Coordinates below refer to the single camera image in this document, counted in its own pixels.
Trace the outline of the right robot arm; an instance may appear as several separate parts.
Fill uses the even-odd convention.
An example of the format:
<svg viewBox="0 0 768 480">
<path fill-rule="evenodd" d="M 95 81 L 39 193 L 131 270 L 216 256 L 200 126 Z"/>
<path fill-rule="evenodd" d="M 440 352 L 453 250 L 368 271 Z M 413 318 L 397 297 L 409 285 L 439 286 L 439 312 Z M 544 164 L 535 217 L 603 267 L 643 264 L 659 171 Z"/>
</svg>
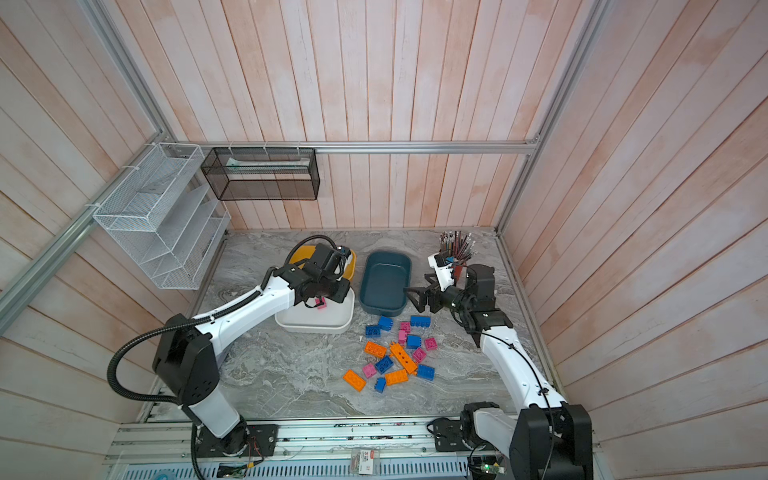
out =
<svg viewBox="0 0 768 480">
<path fill-rule="evenodd" d="M 406 296 L 418 312 L 450 312 L 491 361 L 516 410 L 510 417 L 494 402 L 465 405 L 456 423 L 463 443 L 494 448 L 516 479 L 593 478 L 590 415 L 568 403 L 525 352 L 512 321 L 496 305 L 493 267 L 467 266 L 466 282 L 457 286 L 452 262 L 440 254 L 428 261 L 428 286 L 409 287 Z"/>
</svg>

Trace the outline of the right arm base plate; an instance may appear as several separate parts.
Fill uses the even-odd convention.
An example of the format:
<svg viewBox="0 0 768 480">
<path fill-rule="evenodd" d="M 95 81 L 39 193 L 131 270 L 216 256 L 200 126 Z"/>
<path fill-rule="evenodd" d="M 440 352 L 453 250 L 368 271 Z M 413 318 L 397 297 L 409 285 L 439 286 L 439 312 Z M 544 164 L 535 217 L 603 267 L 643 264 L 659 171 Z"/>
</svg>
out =
<svg viewBox="0 0 768 480">
<path fill-rule="evenodd" d="M 479 445 L 474 424 L 468 419 L 438 417 L 430 421 L 426 429 L 438 452 L 471 451 Z"/>
</svg>

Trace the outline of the orange lego brick hollow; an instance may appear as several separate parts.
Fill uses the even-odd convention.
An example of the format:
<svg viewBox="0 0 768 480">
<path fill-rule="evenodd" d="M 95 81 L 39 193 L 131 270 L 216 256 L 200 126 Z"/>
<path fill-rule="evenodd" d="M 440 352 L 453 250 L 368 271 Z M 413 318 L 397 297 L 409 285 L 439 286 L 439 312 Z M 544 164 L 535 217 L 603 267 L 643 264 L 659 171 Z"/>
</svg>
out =
<svg viewBox="0 0 768 480">
<path fill-rule="evenodd" d="M 375 357 L 378 360 L 381 360 L 387 356 L 387 348 L 372 341 L 368 341 L 365 344 L 364 352 L 368 355 Z"/>
</svg>

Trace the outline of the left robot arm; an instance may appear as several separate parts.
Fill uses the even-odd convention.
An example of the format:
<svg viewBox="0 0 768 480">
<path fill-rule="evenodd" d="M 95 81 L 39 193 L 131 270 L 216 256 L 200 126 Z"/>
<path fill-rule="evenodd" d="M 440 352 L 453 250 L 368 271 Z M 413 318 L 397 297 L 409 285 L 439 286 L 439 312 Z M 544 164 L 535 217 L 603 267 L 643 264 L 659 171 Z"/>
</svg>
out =
<svg viewBox="0 0 768 480">
<path fill-rule="evenodd" d="M 121 397 L 179 407 L 220 444 L 229 442 L 231 455 L 247 443 L 248 426 L 219 386 L 218 357 L 235 340 L 264 320 L 309 300 L 342 303 L 350 290 L 343 277 L 351 250 L 322 234 L 298 242 L 285 262 L 265 273 L 260 284 L 229 303 L 187 318 L 178 314 L 158 329 L 146 332 L 119 348 L 107 367 L 107 382 Z M 157 337 L 152 362 L 169 395 L 142 394 L 123 386 L 118 366 L 127 353 Z"/>
</svg>

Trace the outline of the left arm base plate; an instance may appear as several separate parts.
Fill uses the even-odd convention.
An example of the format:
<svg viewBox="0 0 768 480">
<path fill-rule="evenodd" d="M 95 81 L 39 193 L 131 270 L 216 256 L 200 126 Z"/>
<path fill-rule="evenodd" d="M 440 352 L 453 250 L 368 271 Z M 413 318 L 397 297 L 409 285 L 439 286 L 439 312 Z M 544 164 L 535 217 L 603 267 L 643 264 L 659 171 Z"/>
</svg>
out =
<svg viewBox="0 0 768 480">
<path fill-rule="evenodd" d="M 241 422 L 229 434 L 218 438 L 207 427 L 201 426 L 193 452 L 199 458 L 267 458 L 274 455 L 278 431 L 277 424 L 245 425 Z"/>
</svg>

